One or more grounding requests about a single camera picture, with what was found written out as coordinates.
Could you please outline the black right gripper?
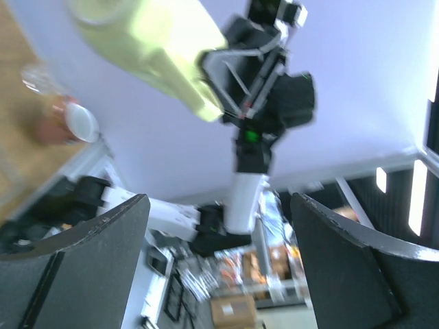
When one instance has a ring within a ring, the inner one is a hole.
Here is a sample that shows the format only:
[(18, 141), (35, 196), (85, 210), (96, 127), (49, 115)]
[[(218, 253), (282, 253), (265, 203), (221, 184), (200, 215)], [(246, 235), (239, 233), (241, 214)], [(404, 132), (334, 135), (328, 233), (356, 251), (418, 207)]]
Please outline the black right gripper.
[(257, 134), (282, 134), (312, 120), (313, 77), (308, 71), (287, 73), (287, 44), (275, 27), (236, 16), (224, 36), (227, 48), (207, 51), (201, 61), (224, 107), (223, 124)]

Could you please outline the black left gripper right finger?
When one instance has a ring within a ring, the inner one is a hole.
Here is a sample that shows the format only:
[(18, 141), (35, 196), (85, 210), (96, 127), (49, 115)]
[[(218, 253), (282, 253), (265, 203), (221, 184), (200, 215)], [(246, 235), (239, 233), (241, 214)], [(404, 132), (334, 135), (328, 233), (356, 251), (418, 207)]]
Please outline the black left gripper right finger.
[(438, 250), (294, 193), (294, 231), (319, 328), (437, 328)]

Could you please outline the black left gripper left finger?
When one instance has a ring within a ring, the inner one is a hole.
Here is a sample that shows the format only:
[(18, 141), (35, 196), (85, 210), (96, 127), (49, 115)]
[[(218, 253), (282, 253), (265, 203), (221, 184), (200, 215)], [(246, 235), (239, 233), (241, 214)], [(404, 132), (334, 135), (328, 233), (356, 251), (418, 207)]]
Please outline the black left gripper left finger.
[(120, 328), (150, 201), (135, 195), (29, 250), (1, 255), (2, 328)]

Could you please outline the pale yellow mug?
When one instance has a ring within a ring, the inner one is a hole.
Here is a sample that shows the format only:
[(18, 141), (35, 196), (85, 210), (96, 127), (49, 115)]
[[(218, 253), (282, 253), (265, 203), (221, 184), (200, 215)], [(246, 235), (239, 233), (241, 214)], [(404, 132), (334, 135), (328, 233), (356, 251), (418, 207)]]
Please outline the pale yellow mug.
[(83, 39), (103, 58), (212, 122), (224, 113), (200, 60), (228, 43), (199, 1), (68, 1)]

